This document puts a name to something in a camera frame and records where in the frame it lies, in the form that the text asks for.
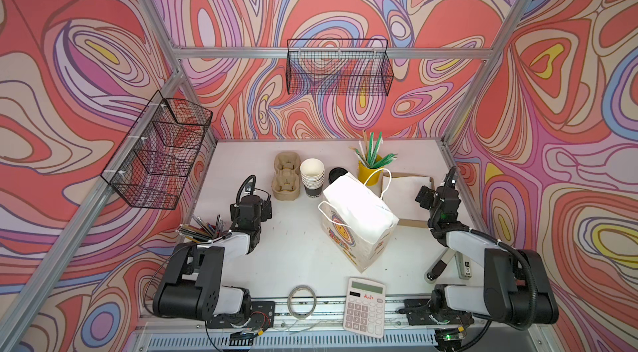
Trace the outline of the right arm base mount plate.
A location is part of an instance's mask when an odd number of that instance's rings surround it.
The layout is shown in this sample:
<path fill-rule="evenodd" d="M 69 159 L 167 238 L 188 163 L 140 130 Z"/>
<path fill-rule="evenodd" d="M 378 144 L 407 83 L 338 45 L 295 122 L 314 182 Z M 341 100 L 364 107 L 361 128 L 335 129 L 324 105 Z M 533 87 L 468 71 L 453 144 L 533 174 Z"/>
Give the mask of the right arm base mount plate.
<path fill-rule="evenodd" d="M 403 307 L 396 311 L 407 318 L 408 325 L 462 325 L 475 323 L 472 314 L 461 310 L 451 310 L 443 304 L 436 305 L 430 298 L 406 299 Z"/>

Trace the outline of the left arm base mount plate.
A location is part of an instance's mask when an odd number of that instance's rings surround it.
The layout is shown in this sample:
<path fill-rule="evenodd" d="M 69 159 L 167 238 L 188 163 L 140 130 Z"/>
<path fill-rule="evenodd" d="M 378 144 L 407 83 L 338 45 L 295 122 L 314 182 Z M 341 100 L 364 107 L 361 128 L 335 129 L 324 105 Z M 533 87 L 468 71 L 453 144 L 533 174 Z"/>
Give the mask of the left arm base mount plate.
<path fill-rule="evenodd" d="M 214 315 L 205 322 L 208 329 L 267 330 L 274 324 L 275 301 L 251 301 L 247 312 Z"/>

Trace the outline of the white paper takeout bag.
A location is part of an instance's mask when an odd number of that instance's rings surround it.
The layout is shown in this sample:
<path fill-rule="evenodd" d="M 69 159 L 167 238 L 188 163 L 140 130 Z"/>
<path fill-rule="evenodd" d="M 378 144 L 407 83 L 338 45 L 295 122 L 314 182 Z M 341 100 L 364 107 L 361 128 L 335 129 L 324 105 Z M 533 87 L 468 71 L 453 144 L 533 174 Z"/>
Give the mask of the white paper takeout bag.
<path fill-rule="evenodd" d="M 339 247 L 350 262 L 357 268 L 359 272 L 367 270 L 372 263 L 384 252 L 389 242 L 389 238 L 394 232 L 397 225 L 388 231 L 385 231 L 381 239 L 375 244 L 369 244 L 362 238 L 358 237 L 339 217 L 336 210 L 326 201 L 324 195 L 323 200 L 318 204 L 317 209 L 322 215 L 322 227 L 326 234 Z"/>

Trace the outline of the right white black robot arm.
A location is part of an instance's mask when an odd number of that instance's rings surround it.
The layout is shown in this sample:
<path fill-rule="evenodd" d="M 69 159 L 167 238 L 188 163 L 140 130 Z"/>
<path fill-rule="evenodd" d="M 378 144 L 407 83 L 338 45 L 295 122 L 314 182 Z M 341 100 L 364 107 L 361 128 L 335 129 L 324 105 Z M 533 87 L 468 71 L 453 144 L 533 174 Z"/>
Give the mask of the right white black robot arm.
<path fill-rule="evenodd" d="M 437 189 L 423 186 L 415 201 L 430 212 L 427 224 L 444 255 L 454 258 L 460 253 L 483 268 L 480 287 L 436 285 L 426 307 L 433 318 L 470 313 L 516 330 L 558 321 L 559 308 L 543 259 L 533 250 L 516 249 L 460 222 L 455 181 L 448 179 Z"/>

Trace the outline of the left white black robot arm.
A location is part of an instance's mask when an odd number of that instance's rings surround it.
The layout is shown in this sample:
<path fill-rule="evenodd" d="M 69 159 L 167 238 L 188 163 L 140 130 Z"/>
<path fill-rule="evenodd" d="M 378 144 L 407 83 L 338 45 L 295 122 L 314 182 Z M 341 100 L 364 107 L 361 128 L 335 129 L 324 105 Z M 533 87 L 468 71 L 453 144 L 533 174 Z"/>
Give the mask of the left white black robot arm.
<path fill-rule="evenodd" d="M 153 315 L 200 320 L 210 328 L 219 321 L 231 327 L 250 321 L 250 291 L 223 285 L 223 269 L 233 259 L 255 250 L 262 223 L 272 217 L 272 201 L 246 195 L 230 205 L 230 214 L 231 226 L 223 236 L 176 246 L 153 296 Z"/>

